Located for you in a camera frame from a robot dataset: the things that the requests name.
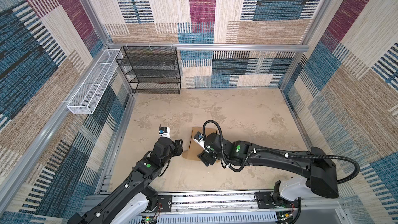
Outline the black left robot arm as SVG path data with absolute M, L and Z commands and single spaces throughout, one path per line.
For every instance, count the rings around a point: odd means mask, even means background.
M 173 157 L 183 152 L 183 140 L 172 141 L 158 138 L 151 151 L 147 152 L 133 167 L 128 177 L 102 202 L 82 216 L 75 213 L 69 224 L 110 224 L 122 209 L 139 193 L 148 191 L 150 183 L 160 176 L 162 169 Z

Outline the brown cardboard box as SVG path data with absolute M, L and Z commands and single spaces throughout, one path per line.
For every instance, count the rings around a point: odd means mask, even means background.
M 187 160 L 192 160 L 192 161 L 200 161 L 200 159 L 198 158 L 198 155 L 200 155 L 202 153 L 202 151 L 204 150 L 204 148 L 202 148 L 195 140 L 194 140 L 194 136 L 198 133 L 202 131 L 202 127 L 193 127 L 192 129 L 192 133 L 191 133 L 191 140 L 189 143 L 189 148 L 188 150 L 184 151 L 182 153 L 182 157 L 187 159 Z

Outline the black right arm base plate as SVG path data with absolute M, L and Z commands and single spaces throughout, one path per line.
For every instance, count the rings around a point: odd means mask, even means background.
M 254 200 L 257 202 L 259 209 L 276 209 L 276 208 L 298 208 L 299 200 L 296 199 L 293 202 L 287 201 L 283 198 L 274 200 L 272 192 L 255 192 Z

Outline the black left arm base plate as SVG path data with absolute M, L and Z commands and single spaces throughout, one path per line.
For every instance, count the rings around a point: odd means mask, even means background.
M 149 200 L 147 211 L 150 213 L 169 213 L 172 211 L 172 195 L 156 195 Z

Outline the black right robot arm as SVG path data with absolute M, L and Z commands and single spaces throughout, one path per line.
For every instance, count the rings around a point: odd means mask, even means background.
M 295 173 L 304 178 L 305 190 L 320 197 L 339 197 L 336 165 L 322 149 L 310 151 L 286 151 L 272 149 L 245 141 L 229 142 L 221 135 L 208 136 L 197 132 L 194 141 L 204 150 L 199 159 L 210 166 L 216 160 L 223 161 L 232 171 L 242 171 L 246 166 L 271 167 Z

